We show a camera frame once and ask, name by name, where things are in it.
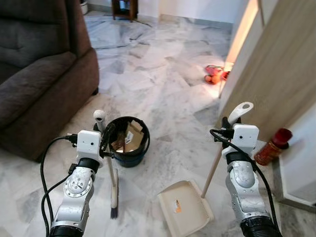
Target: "white marble floor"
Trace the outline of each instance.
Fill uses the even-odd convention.
[[[230,34],[221,29],[191,24],[185,18],[165,17],[149,25],[113,21],[103,13],[86,16],[92,45],[97,49],[100,93],[91,97],[61,134],[91,130],[93,111],[106,111],[107,122],[124,116],[142,119],[151,133],[144,160],[134,168],[117,163],[119,216],[110,219],[110,180],[106,167],[97,173],[90,201],[87,237],[169,237],[157,194],[182,179],[194,179],[202,189],[219,144],[208,134],[217,120],[219,85],[203,82],[203,67],[223,64]],[[76,151],[61,141],[49,151],[45,176],[52,186],[67,174]],[[222,160],[206,199],[215,220],[191,237],[241,237],[225,186]],[[43,190],[40,165],[0,150],[0,236],[44,236],[40,212]],[[56,211],[61,187],[52,192]],[[278,206],[282,229],[312,236],[314,216]]]

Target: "sticker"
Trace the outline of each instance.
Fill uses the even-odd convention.
[[[127,136],[125,137],[125,144],[130,143],[133,140],[134,134],[128,131]]]
[[[174,213],[181,213],[181,205],[180,202],[178,200],[174,201]]]

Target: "brown sofa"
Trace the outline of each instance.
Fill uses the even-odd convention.
[[[39,160],[97,90],[79,0],[0,0],[0,146]]]

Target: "black trash bin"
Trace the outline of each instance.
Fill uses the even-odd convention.
[[[117,140],[119,132],[126,132],[128,122],[132,122],[133,120],[138,122],[143,127],[142,132],[144,133],[144,136],[140,143],[139,148],[132,152],[125,152],[125,153],[120,153],[120,152],[115,151],[111,144]],[[134,167],[138,165],[143,160],[144,155],[147,152],[149,148],[149,144],[150,144],[150,135],[149,135],[149,130],[147,126],[142,120],[135,117],[131,117],[131,116],[124,116],[124,117],[117,118],[113,120],[112,122],[110,122],[109,124],[111,123],[115,125],[115,130],[111,134],[110,142],[109,142],[110,150],[114,158],[123,167]]]

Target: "dustpan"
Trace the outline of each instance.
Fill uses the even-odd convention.
[[[179,181],[158,194],[163,214],[173,237],[188,236],[202,229],[214,215],[201,198],[196,182]]]

